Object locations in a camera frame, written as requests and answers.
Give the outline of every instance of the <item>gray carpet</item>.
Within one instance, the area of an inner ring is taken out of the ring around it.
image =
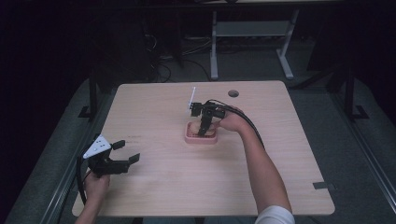
[[[286,80],[276,58],[277,42],[249,49],[235,54],[219,55],[219,81],[236,80],[282,80],[293,86],[310,78],[306,65],[313,42],[293,42],[288,59],[294,80]],[[201,64],[209,72],[209,56],[198,53],[184,57]],[[163,63],[172,71],[170,82],[207,81],[205,71],[196,63],[185,62],[181,68],[175,62]],[[165,67],[160,69],[164,77]],[[296,217],[296,223],[396,223],[396,216],[386,201],[380,187],[364,158],[360,145],[351,133],[344,114],[338,109],[338,96],[330,95],[323,88],[326,79],[315,83],[303,91],[290,91],[290,97],[303,124],[306,136],[318,161],[318,166],[331,190],[335,213],[326,217]],[[106,114],[111,105],[111,94],[100,95],[100,109]],[[362,105],[370,116],[367,120],[357,120],[359,127],[384,170],[393,183],[396,177],[392,161],[396,158],[395,127],[376,105],[370,91],[361,83],[356,83],[356,104]],[[49,140],[40,161],[37,163],[20,198],[17,200],[7,223],[40,223],[51,197],[64,170],[78,150],[81,138],[87,139],[92,133],[99,133],[104,120],[96,125],[87,119],[78,118],[80,109],[89,102],[88,82],[84,82],[66,108],[64,116]],[[71,207],[77,197],[76,187],[71,186],[65,199],[60,223],[73,223]],[[98,223],[132,223],[132,218],[99,217]]]

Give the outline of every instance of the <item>cable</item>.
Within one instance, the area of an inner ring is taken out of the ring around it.
[[[229,37],[229,38],[225,38],[223,37],[223,39],[221,39],[218,43],[217,46],[217,54],[235,54],[238,52],[241,52],[241,45],[240,44],[235,44],[234,43],[234,37]],[[238,49],[233,49],[233,45],[236,45],[238,47]]]
[[[82,179],[82,183],[85,182],[85,179],[87,178],[87,176],[92,172],[92,170],[88,171],[87,174],[85,174],[84,179]]]
[[[264,143],[262,142],[262,137],[260,136],[259,131],[257,131],[256,126],[253,124],[253,122],[243,112],[241,112],[238,109],[235,109],[235,108],[231,107],[230,105],[226,105],[226,104],[224,104],[224,103],[222,103],[220,101],[216,101],[216,102],[219,102],[219,103],[221,103],[223,105],[216,105],[216,104],[214,104],[214,105],[201,105],[200,107],[201,108],[204,108],[204,107],[221,108],[221,109],[228,110],[230,112],[235,113],[236,115],[238,115],[239,117],[241,117],[242,119],[244,119],[247,122],[247,124],[253,129],[254,133],[259,138],[259,141],[262,144],[262,146],[265,148]]]
[[[191,42],[198,42],[198,43],[200,43],[200,42],[204,42],[204,41],[207,41],[207,40],[209,40],[211,37],[187,37],[187,36],[184,36],[183,37],[183,39],[185,39],[185,40],[187,40],[187,41],[191,41]]]
[[[84,162],[84,159],[82,156],[85,153],[85,149],[86,148],[84,147],[84,149],[81,150],[80,155],[77,156],[77,158],[76,158],[76,180],[77,180],[77,185],[78,185],[78,192],[79,192],[81,200],[84,204],[85,204],[85,202],[87,202],[87,197],[85,196],[83,180],[81,178],[81,164]]]
[[[207,49],[207,48],[209,47],[209,45],[210,45],[211,42],[212,42],[212,40],[209,39],[209,40],[206,41],[203,45],[194,47],[194,48],[192,48],[192,49],[188,49],[188,50],[182,52],[181,55],[185,56],[185,55],[193,54],[193,53],[199,52],[199,51],[201,51],[201,50]],[[173,58],[172,56],[169,55],[169,56],[162,56],[162,57],[160,57],[160,59],[161,59],[161,60],[166,60],[166,61],[167,61],[167,60],[173,60],[174,58]]]
[[[162,77],[162,76],[161,76],[161,73],[157,70],[157,73],[158,73],[158,76],[159,76],[159,78],[160,78],[161,83],[165,83],[165,82],[169,81],[170,78],[171,78],[171,76],[172,76],[172,71],[171,71],[171,69],[170,69],[168,66],[166,66],[166,65],[164,65],[164,64],[162,64],[162,63],[159,63],[158,65],[164,67],[164,68],[167,69],[168,72],[169,72],[169,75],[168,75],[168,77],[165,79],[165,81],[162,81],[162,80],[161,80],[161,77]]]
[[[210,78],[209,74],[206,72],[206,69],[198,62],[192,61],[192,60],[187,60],[187,59],[183,59],[183,62],[189,62],[189,63],[195,63],[196,65],[200,66],[202,68],[202,70],[204,70],[206,78],[208,81],[212,81],[212,79]]]
[[[155,47],[157,47],[157,43],[158,43],[157,38],[154,35],[145,35],[145,37],[151,37],[154,40],[154,44],[151,48],[155,49]]]

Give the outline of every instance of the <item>table top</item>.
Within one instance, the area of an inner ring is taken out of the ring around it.
[[[102,135],[126,141],[111,152],[113,160],[141,153],[127,174],[111,176],[101,216],[207,217],[257,216],[242,141],[218,129],[215,145],[187,144],[188,102],[209,99],[241,108],[262,136],[280,172],[294,215],[329,215],[334,211],[315,157],[284,83],[280,81],[192,82],[121,85]],[[233,98],[228,92],[239,96]],[[78,216],[79,198],[73,207]]]

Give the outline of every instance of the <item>table leg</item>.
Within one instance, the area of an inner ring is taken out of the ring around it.
[[[293,11],[293,14],[291,16],[290,23],[288,26],[288,30],[285,35],[285,43],[283,44],[281,49],[276,50],[277,57],[280,60],[280,64],[282,65],[283,72],[285,73],[285,76],[287,79],[294,78],[293,73],[291,72],[288,60],[286,59],[286,51],[288,50],[289,42],[291,40],[291,36],[293,35],[293,30],[294,30],[295,23],[297,21],[298,13],[299,13],[299,9],[295,9]]]
[[[213,24],[212,24],[212,50],[210,51],[210,78],[217,80],[219,78],[218,73],[218,58],[216,56],[216,17],[217,12],[213,12]]]

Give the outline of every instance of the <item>human hand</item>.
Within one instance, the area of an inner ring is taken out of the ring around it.
[[[87,202],[101,203],[106,197],[110,185],[110,175],[98,177],[93,172],[90,172],[85,178],[84,184]]]
[[[232,108],[244,113],[238,107],[232,106]],[[228,110],[225,112],[224,119],[215,122],[214,125],[216,128],[221,127],[225,130],[238,133],[240,133],[246,127],[249,127],[248,123],[243,118]]]

